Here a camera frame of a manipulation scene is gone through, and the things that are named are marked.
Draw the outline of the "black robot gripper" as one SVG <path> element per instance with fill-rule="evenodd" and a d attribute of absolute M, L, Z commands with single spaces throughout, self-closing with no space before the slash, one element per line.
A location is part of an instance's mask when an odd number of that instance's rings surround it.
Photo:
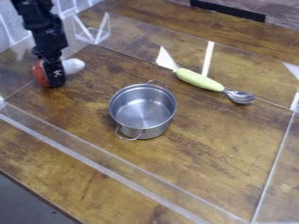
<path fill-rule="evenodd" d="M 58 59 L 61 50 L 68 46 L 64 27 L 59 20 L 54 21 L 49 27 L 31 31 L 34 47 L 31 53 L 45 61 L 42 68 L 42 85 L 46 88 L 58 88 L 65 84 L 65 72 Z"/>

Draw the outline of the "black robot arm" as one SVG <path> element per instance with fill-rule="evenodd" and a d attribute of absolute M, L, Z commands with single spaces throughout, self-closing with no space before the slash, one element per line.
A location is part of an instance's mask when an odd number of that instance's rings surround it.
<path fill-rule="evenodd" d="M 59 16 L 51 13 L 51 0 L 10 0 L 22 28 L 31 33 L 34 47 L 31 54 L 37 61 L 31 75 L 41 86 L 57 88 L 65 84 L 65 70 L 61 64 L 61 50 L 68 46 Z"/>

